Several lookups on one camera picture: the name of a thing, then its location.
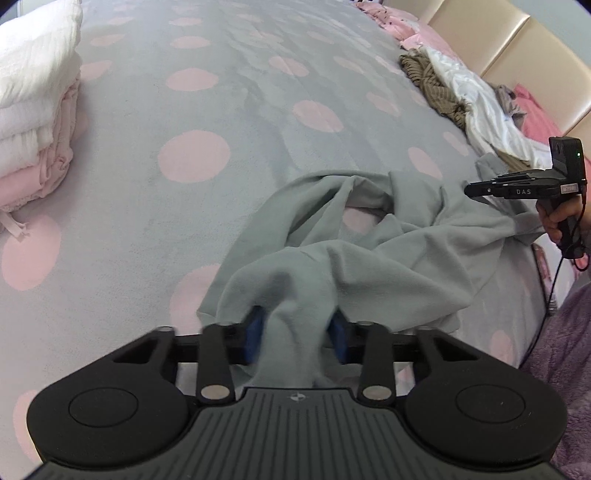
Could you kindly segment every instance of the purple fuzzy blanket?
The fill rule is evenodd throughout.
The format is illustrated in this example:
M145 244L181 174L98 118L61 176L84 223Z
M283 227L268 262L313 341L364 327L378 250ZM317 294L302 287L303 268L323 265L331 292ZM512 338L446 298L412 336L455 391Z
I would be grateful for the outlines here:
M547 320L522 370L550 384L569 410L553 463L573 480L591 480L591 284Z

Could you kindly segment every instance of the hand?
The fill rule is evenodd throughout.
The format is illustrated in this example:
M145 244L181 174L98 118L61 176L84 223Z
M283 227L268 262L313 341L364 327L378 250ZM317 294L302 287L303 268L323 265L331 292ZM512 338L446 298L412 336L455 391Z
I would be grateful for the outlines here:
M562 232L558 229L558 223L566 220L570 216L579 218L583 211L583 200L580 195L571 198L569 201L561 203L560 206L550 214L538 202L535 206L540 214L540 220L544 230L548 233L550 240L559 244L562 239ZM586 235L591 229L591 208L586 208L583 218L581 218L580 229L582 235Z

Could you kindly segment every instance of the black handle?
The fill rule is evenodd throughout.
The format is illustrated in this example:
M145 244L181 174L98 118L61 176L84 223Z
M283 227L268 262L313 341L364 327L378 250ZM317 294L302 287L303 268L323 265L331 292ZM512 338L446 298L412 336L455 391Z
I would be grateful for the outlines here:
M551 214L555 211L562 203L567 202L576 195L561 195L552 199L540 200L542 207L546 210L546 213ZM580 232L574 231L579 218L570 216L566 220L558 223L558 228L562 232L562 239L560 240L560 251L562 256L568 260L574 260L581 258L584 254L583 245L580 242Z

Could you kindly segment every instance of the folded pink towel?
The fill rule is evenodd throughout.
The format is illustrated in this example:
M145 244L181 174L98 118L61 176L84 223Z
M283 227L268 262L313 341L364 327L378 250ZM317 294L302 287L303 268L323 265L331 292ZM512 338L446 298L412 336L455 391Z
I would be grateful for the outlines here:
M22 233L18 230L22 226L10 222L6 213L49 195L66 176L73 156L70 140L76 126L79 86L78 77L63 96L53 126L53 143L39 152L39 162L0 179L0 212L4 212L4 215L0 215L0 229L2 224L11 223L5 226L13 235Z

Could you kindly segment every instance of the metal rivet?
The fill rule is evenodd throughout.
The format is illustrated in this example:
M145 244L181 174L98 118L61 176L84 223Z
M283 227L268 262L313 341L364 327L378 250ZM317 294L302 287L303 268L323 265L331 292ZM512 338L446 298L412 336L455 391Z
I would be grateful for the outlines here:
M383 385L372 385L363 389L363 396L369 400L387 400L392 396L392 390Z
M229 394L230 390L223 385L208 385L201 389L201 396L208 400L223 400Z

